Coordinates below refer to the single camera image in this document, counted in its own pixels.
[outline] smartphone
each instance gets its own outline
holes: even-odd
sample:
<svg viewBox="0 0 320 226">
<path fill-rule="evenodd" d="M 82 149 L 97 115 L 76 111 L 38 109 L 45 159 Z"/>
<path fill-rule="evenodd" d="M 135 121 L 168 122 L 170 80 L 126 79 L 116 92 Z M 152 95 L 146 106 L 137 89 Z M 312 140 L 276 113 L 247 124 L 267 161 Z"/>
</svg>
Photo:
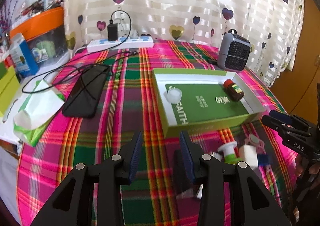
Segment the smartphone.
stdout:
<svg viewBox="0 0 320 226">
<path fill-rule="evenodd" d="M 109 75 L 110 66 L 96 65 L 84 70 L 63 105 L 62 114 L 66 117 L 92 118 Z"/>
</svg>

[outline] red bottle cap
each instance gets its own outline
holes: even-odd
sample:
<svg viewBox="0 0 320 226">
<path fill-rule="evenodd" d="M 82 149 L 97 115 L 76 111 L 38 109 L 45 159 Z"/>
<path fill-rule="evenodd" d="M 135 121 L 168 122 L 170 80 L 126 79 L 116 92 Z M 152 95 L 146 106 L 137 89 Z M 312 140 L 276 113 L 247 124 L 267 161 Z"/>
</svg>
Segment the red bottle cap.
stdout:
<svg viewBox="0 0 320 226">
<path fill-rule="evenodd" d="M 227 79 L 224 83 L 223 83 L 223 87 L 227 88 L 230 84 L 233 84 L 233 81 L 231 79 Z"/>
</svg>

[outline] wooden cabinet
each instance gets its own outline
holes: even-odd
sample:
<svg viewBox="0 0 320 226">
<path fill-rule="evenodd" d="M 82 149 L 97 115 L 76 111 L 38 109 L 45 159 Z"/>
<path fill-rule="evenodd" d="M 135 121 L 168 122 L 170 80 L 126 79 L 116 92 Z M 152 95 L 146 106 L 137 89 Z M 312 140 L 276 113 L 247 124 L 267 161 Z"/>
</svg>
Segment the wooden cabinet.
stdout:
<svg viewBox="0 0 320 226">
<path fill-rule="evenodd" d="M 318 69 L 306 93 L 292 111 L 314 124 L 317 124 L 318 105 L 317 105 L 317 83 L 320 83 L 320 70 Z"/>
<path fill-rule="evenodd" d="M 320 11 L 313 0 L 305 0 L 304 18 L 293 71 L 285 70 L 270 88 L 288 113 L 316 121 L 320 83 Z"/>
</svg>

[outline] brown bottle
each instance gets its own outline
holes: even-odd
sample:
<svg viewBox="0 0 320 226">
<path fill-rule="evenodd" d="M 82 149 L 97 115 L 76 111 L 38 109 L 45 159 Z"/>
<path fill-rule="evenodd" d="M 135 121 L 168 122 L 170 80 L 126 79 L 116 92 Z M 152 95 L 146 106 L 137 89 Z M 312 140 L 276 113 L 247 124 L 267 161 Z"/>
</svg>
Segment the brown bottle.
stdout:
<svg viewBox="0 0 320 226">
<path fill-rule="evenodd" d="M 223 83 L 223 87 L 226 90 L 226 93 L 234 101 L 239 101 L 244 96 L 244 92 L 237 86 L 232 80 L 228 79 Z"/>
</svg>

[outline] portable heater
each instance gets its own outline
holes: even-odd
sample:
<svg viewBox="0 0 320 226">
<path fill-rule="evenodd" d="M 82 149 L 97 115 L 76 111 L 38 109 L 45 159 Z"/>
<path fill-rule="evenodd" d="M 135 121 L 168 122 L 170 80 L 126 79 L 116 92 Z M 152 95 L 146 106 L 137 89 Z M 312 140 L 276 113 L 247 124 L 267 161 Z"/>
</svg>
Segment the portable heater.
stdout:
<svg viewBox="0 0 320 226">
<path fill-rule="evenodd" d="M 251 45 L 248 39 L 226 33 L 219 50 L 218 67 L 226 71 L 240 72 L 247 64 Z"/>
</svg>

